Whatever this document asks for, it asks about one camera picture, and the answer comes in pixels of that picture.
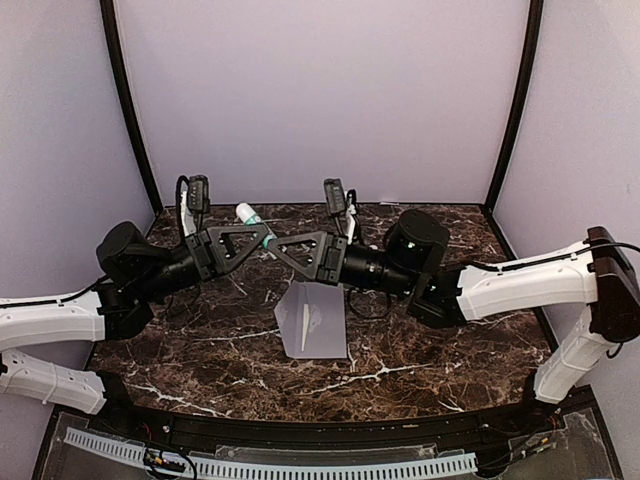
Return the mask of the white green glue stick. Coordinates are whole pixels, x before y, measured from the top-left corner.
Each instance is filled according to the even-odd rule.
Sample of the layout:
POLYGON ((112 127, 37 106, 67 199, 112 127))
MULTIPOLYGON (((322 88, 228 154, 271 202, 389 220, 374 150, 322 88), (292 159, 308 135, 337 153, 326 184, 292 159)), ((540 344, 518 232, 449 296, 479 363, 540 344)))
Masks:
POLYGON ((260 215, 254 210, 254 208, 248 203, 239 203, 235 208, 237 218, 244 225, 264 225, 267 229, 267 234, 262 240, 262 247, 267 250, 269 242, 276 238, 276 235, 271 228, 263 221, 260 215))

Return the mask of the cream lined letter paper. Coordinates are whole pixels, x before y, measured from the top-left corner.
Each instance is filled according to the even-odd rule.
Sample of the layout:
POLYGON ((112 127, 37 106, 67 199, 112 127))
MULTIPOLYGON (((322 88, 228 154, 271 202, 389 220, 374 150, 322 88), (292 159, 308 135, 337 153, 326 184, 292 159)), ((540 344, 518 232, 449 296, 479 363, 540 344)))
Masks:
POLYGON ((309 323, 310 323, 310 308, 309 308, 309 304, 305 303, 303 305, 303 312, 302 312, 302 330, 301 330, 301 346, 300 346, 301 352, 304 352, 306 347, 309 323))

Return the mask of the grey paper envelope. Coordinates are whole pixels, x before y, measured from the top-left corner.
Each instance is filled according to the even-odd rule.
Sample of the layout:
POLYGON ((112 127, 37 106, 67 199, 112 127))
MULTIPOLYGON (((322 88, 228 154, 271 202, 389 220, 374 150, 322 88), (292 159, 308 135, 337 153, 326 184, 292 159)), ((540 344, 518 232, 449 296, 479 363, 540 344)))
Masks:
POLYGON ((301 360, 347 358, 343 287, 293 281, 277 303, 274 314, 285 354, 301 360), (301 352, 303 305, 309 304, 310 323, 304 352, 301 352))

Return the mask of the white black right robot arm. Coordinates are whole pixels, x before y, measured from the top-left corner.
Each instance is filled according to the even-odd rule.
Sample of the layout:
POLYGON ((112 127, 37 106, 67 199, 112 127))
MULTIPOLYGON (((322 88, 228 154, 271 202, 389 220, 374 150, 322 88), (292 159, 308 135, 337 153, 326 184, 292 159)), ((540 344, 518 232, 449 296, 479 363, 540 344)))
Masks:
POLYGON ((325 231, 271 239, 268 250, 305 278, 406 298, 408 313, 433 329, 463 326, 492 315, 556 304, 584 308, 569 334, 532 375, 527 398, 510 413, 521 434, 534 432, 549 405, 614 346, 639 336, 639 284, 625 255, 628 244, 604 227, 583 241, 521 261, 467 260, 444 267, 450 233, 418 209, 403 212, 380 250, 325 231))

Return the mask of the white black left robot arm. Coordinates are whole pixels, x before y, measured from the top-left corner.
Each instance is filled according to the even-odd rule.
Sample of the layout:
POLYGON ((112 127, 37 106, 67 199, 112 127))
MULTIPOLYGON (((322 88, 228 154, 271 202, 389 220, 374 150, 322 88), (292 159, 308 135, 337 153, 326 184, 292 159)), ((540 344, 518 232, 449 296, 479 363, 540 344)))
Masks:
POLYGON ((23 353, 25 346, 130 339, 153 319, 153 305, 236 270, 268 236, 263 224, 209 227, 174 248, 152 245, 131 222, 114 227, 96 255, 104 274, 62 296, 1 302, 1 391, 67 406, 103 421, 120 436, 141 427, 115 374, 80 371, 23 353))

